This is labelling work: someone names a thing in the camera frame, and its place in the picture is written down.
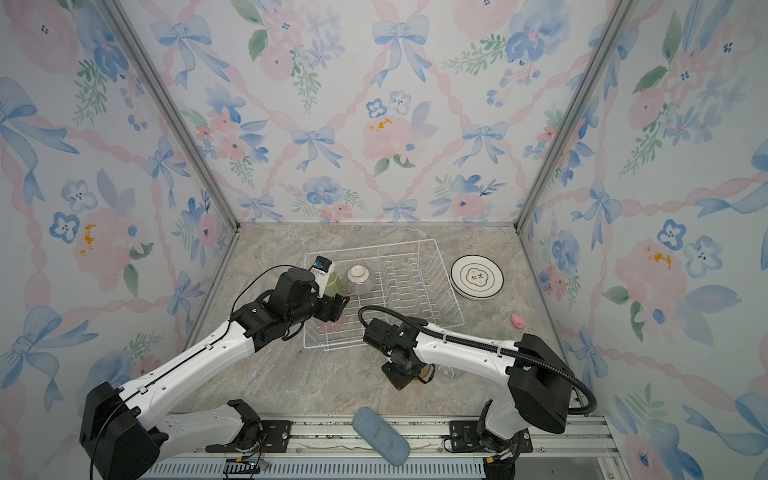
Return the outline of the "yellow plastic cup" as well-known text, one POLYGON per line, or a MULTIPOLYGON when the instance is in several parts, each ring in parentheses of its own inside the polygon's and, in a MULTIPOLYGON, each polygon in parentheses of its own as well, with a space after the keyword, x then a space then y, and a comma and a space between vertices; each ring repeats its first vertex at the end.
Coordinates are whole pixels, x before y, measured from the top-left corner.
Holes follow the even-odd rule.
POLYGON ((422 384, 428 384, 433 380, 435 371, 435 365, 428 364, 417 374, 417 380, 422 384))

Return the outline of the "clear glass cup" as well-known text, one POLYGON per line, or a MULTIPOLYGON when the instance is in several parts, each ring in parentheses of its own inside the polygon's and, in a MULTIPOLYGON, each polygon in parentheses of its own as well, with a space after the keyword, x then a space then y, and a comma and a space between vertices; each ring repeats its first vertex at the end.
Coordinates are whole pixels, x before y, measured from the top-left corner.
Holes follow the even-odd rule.
POLYGON ((464 374, 464 371, 449 365, 436 364, 435 367, 436 371, 447 379, 457 379, 464 374))

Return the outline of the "plain white plate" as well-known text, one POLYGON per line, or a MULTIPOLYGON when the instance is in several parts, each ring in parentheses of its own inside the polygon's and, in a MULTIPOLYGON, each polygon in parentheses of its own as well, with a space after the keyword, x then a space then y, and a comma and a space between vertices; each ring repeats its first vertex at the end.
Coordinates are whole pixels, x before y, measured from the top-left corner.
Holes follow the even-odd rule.
POLYGON ((464 255, 450 269, 453 288, 464 298, 487 300, 504 287, 504 274, 499 265, 482 255, 464 255))

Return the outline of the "pink plastic cup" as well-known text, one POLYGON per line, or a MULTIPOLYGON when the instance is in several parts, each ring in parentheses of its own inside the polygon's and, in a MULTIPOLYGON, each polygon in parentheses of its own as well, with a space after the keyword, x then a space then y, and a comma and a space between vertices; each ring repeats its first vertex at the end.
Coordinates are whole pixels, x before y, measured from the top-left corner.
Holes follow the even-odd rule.
POLYGON ((340 318, 335 322, 322 322, 320 324, 321 333, 324 335, 332 335, 341 333, 345 328, 345 319, 340 318))

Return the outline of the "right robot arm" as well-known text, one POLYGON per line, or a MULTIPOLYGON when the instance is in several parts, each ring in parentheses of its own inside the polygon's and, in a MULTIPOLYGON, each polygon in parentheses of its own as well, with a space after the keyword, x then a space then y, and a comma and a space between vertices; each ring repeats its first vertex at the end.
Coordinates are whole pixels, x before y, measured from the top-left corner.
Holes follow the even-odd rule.
POLYGON ((378 318, 362 324, 363 341, 387 358, 382 371, 398 390, 415 380, 428 382, 438 366, 506 388, 503 399, 483 406, 476 424, 479 446, 503 453, 531 427, 553 434, 565 431, 571 371, 539 337, 525 334, 519 341, 491 341, 415 318, 398 326, 378 318))

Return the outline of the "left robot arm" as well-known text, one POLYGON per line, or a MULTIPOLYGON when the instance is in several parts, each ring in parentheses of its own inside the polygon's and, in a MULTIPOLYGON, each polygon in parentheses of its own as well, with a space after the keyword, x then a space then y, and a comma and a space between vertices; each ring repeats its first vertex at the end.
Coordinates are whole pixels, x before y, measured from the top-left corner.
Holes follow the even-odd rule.
POLYGON ((337 322, 349 299, 327 294, 333 272, 325 257, 308 269, 287 265, 273 289, 233 311, 197 344, 120 386, 104 381, 91 389, 79 436, 89 475, 138 479, 155 463, 197 448, 255 452, 268 435, 243 400, 192 414, 171 411, 230 365, 295 337, 306 321, 337 322))

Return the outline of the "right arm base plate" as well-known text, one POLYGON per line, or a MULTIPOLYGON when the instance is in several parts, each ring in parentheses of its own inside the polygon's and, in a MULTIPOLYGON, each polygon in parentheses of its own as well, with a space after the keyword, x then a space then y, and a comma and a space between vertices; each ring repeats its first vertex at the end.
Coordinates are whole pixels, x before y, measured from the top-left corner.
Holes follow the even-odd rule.
POLYGON ((488 452, 502 454, 519 451, 532 453, 533 445, 530 434, 523 430, 512 438, 504 440, 492 434, 485 427, 479 426, 478 420, 453 420, 448 422, 449 433, 445 438, 445 448, 452 453, 488 452))

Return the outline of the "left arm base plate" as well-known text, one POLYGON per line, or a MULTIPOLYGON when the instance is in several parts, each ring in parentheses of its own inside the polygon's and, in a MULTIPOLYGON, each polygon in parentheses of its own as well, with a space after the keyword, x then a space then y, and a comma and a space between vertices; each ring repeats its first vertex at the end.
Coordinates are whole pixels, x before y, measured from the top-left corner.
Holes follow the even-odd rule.
POLYGON ((226 444, 205 447, 206 453, 285 453, 291 435, 292 423, 287 420, 269 420, 246 423, 235 438, 226 444))

